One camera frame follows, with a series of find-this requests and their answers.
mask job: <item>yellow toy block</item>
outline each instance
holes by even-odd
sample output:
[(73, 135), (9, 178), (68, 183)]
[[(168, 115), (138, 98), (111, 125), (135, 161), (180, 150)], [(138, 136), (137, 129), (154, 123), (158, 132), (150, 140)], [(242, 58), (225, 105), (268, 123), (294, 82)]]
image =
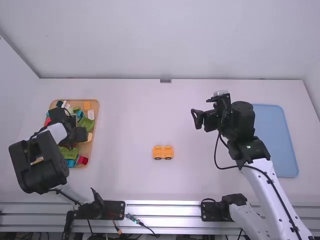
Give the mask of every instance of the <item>yellow toy block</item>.
[(84, 108), (85, 111), (91, 109), (90, 101), (83, 102), (83, 108)]

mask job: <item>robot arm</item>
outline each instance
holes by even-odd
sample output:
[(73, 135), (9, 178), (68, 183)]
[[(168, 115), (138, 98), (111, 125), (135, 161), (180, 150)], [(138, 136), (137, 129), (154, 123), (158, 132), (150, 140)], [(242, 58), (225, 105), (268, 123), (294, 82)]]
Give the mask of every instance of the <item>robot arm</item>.
[(264, 143), (254, 136), (255, 112), (244, 101), (231, 104), (227, 91), (218, 91), (206, 101), (214, 103), (209, 111), (191, 110), (195, 128), (204, 125), (206, 132), (218, 130), (228, 139), (226, 147), (236, 165), (218, 169), (238, 168), (251, 184), (265, 214), (262, 219), (240, 194), (222, 197), (217, 203), (222, 218), (238, 223), (252, 240), (314, 239), (311, 232), (298, 217), (275, 174), (270, 154)]
[[(243, 195), (240, 194), (240, 198), (228, 195), (217, 203), (223, 219), (238, 223), (252, 240), (313, 240), (311, 232), (302, 223), (283, 191), (267, 148), (254, 136), (253, 106), (243, 101), (231, 104), (230, 94), (226, 91), (216, 92), (207, 102), (214, 103), (214, 109), (191, 110), (196, 129), (204, 125), (206, 132), (218, 130), (218, 139), (221, 135), (228, 139), (226, 146), (236, 162), (232, 168), (238, 168), (247, 178), (265, 214), (264, 220)], [(43, 127), (29, 140), (19, 141), (9, 147), (18, 183), (28, 194), (60, 193), (80, 205), (79, 213), (86, 216), (84, 219), (99, 219), (106, 206), (104, 201), (94, 190), (92, 203), (81, 201), (68, 188), (69, 168), (57, 145), (72, 146), (72, 143), (86, 141), (87, 132), (85, 128), (76, 127), (75, 117), (67, 116), (63, 108), (54, 108), (49, 115), (49, 126)]]

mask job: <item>black cable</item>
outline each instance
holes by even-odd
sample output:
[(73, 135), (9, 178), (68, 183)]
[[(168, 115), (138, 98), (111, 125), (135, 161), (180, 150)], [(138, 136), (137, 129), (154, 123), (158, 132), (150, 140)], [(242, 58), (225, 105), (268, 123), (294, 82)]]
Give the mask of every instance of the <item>black cable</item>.
[(220, 134), (220, 136), (219, 136), (219, 139), (220, 139), (220, 141), (223, 143), (223, 145), (224, 145), (227, 149), (229, 149), (229, 148), (228, 148), (228, 145), (226, 144), (226, 142), (222, 139), (221, 134)]
[(68, 195), (66, 195), (63, 191), (61, 191), (60, 189), (50, 189), (48, 192), (56, 192), (56, 194), (61, 194), (62, 196), (64, 196), (65, 198), (69, 199), (70, 201), (74, 202), (75, 204), (81, 206), (82, 204), (77, 201), (74, 200), (73, 198), (69, 197)]
[[(221, 138), (221, 133), (219, 132), (219, 133), (218, 133), (218, 137), (217, 137), (216, 142), (215, 142), (214, 156), (213, 156), (215, 166), (216, 166), (219, 170), (226, 170), (226, 169), (238, 168), (238, 166), (236, 166), (236, 165), (235, 165), (235, 166), (228, 166), (228, 167), (219, 167), (219, 166), (218, 166), (217, 160), (216, 160), (216, 153), (217, 153), (218, 141), (219, 141), (220, 138)], [(280, 203), (281, 203), (281, 205), (282, 205), (282, 207), (283, 207), (283, 209), (284, 209), (287, 217), (289, 218), (289, 222), (291, 223), (294, 232), (296, 233), (298, 239), (299, 239), (299, 240), (302, 240), (301, 235), (300, 235), (299, 230), (298, 230), (298, 227), (296, 226), (294, 220), (292, 219), (292, 217), (291, 217), (291, 215), (290, 215), (290, 213), (289, 213), (289, 211), (288, 211), (288, 209), (287, 209), (287, 207), (286, 207), (283, 199), (281, 198), (281, 196), (280, 196), (280, 194), (279, 194), (279, 192), (278, 192), (278, 190), (277, 190), (274, 182), (273, 182), (272, 179), (268, 176), (268, 174), (265, 173), (264, 171), (260, 170), (259, 168), (254, 167), (254, 166), (243, 165), (242, 167), (243, 167), (243, 168), (248, 168), (248, 169), (254, 169), (254, 170), (260, 172), (261, 174), (263, 174), (263, 175), (268, 179), (268, 183), (271, 184), (271, 186), (272, 186), (275, 194), (277, 195), (277, 197), (278, 197), (278, 199), (279, 199), (279, 201), (280, 201)]]
[[(63, 191), (61, 191), (60, 189), (50, 189), (48, 192), (56, 192), (56, 194), (61, 194), (62, 196), (64, 196), (65, 198), (69, 199), (70, 201), (74, 202), (75, 204), (79, 205), (79, 206), (82, 206), (82, 204), (77, 201), (77, 200), (74, 200), (73, 198), (69, 197), (68, 195), (64, 194)], [(88, 222), (88, 225), (89, 225), (89, 228), (90, 228), (90, 233), (91, 235), (94, 234), (94, 232), (92, 231), (92, 227), (91, 227), (91, 224), (90, 224), (90, 221), (89, 219), (86, 220)]]
[(68, 109), (66, 109), (65, 107), (63, 107), (63, 109), (66, 110), (66, 111), (68, 112), (69, 116), (71, 117), (71, 114), (70, 114), (70, 112), (68, 111)]
[(152, 237), (155, 237), (156, 239), (157, 238), (160, 238), (160, 234), (155, 234), (155, 232), (150, 228), (150, 227), (148, 227), (148, 226), (146, 226), (146, 225), (143, 225), (146, 229), (149, 229), (151, 232), (152, 232), (152, 234), (149, 234), (150, 236), (152, 236)]
[(242, 232), (243, 232), (243, 229), (241, 228), (241, 230), (240, 230), (240, 232), (239, 232), (239, 236), (238, 236), (238, 238), (237, 238), (236, 240), (239, 240), (239, 239), (240, 239)]
[(137, 236), (136, 238), (119, 238), (119, 237), (116, 237), (116, 238), (112, 238), (112, 237), (108, 237), (108, 240), (137, 240), (138, 238), (140, 238), (142, 236), (142, 234), (140, 234), (139, 236)]
[(217, 159), (216, 159), (216, 155), (217, 155), (217, 147), (218, 147), (218, 142), (219, 142), (219, 138), (221, 137), (221, 133), (218, 133), (218, 137), (216, 138), (216, 142), (215, 142), (215, 147), (214, 147), (214, 155), (213, 155), (213, 160), (214, 160), (214, 164), (216, 166), (217, 169), (219, 170), (226, 170), (226, 169), (235, 169), (238, 168), (238, 166), (227, 166), (227, 167), (219, 167), (217, 164)]
[(204, 201), (212, 201), (212, 202), (217, 202), (216, 200), (214, 200), (213, 198), (205, 198), (205, 199), (203, 199), (202, 201), (201, 201), (201, 203), (203, 203)]
[(139, 236), (137, 236), (136, 238), (134, 238), (134, 239), (138, 239), (138, 238), (140, 238), (142, 236), (142, 234), (140, 234)]
[(201, 209), (205, 212), (205, 213), (207, 213), (207, 214), (212, 214), (212, 212), (210, 212), (210, 211), (208, 211), (208, 210), (206, 210), (206, 208), (203, 206), (203, 203), (204, 203), (204, 201), (212, 201), (212, 202), (214, 202), (214, 203), (216, 203), (217, 201), (216, 200), (214, 200), (213, 198), (205, 198), (205, 199), (203, 199), (202, 201), (201, 201), (201, 203), (200, 203), (200, 207), (201, 207)]

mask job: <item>red toy block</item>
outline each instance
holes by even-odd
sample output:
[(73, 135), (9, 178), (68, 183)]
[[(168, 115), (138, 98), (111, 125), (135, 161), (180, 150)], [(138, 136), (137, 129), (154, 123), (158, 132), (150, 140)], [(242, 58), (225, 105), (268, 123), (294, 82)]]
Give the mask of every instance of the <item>red toy block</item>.
[(79, 160), (77, 162), (77, 164), (84, 164), (87, 165), (88, 164), (89, 159), (85, 156), (79, 156)]
[(46, 119), (46, 121), (45, 121), (44, 126), (47, 126), (50, 122), (51, 122), (51, 118), (50, 118), (50, 117), (48, 117), (48, 118)]

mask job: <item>white wall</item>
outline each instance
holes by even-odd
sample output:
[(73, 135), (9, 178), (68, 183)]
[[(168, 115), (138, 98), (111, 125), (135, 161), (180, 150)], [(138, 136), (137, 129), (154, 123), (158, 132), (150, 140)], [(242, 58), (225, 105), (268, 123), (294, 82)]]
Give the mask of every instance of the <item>white wall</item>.
[[(14, 174), (8, 147), (17, 141), (18, 134), (28, 114), (39, 78), (0, 36), (0, 175)], [(17, 181), (0, 184), (8, 191), (18, 186)]]
[(0, 0), (0, 29), (49, 78), (301, 79), (318, 0)]
[(303, 82), (320, 119), (320, 61), (310, 68)]

